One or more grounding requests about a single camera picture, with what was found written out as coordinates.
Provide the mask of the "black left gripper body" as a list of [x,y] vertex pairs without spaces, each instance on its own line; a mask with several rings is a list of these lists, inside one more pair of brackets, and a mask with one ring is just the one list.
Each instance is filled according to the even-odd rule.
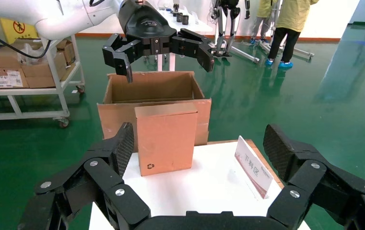
[[149,2],[123,1],[118,19],[136,56],[171,52],[171,38],[176,36],[177,30]]

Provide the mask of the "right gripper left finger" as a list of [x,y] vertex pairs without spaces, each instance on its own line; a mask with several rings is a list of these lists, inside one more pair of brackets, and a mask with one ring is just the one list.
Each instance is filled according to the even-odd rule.
[[39,182],[18,223],[20,230],[66,230],[79,211],[95,203],[116,230],[133,230],[150,208],[123,180],[134,150],[133,126],[92,145],[72,166]]

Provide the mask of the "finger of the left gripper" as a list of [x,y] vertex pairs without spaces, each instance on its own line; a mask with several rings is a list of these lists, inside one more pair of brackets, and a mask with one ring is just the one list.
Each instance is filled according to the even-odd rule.
[[170,52],[195,58],[207,72],[212,72],[214,57],[209,43],[210,40],[207,37],[182,28],[177,35],[171,37]]
[[128,83],[132,83],[131,63],[143,56],[142,41],[128,41],[120,34],[112,34],[103,45],[102,51],[105,64],[113,67],[117,75],[125,76]]

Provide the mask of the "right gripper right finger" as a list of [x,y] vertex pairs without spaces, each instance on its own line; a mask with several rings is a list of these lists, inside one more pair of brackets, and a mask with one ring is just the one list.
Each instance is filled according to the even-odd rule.
[[311,144],[266,126],[263,147],[284,188],[267,217],[288,230],[300,227],[312,205],[346,230],[365,230],[365,180],[331,164]]

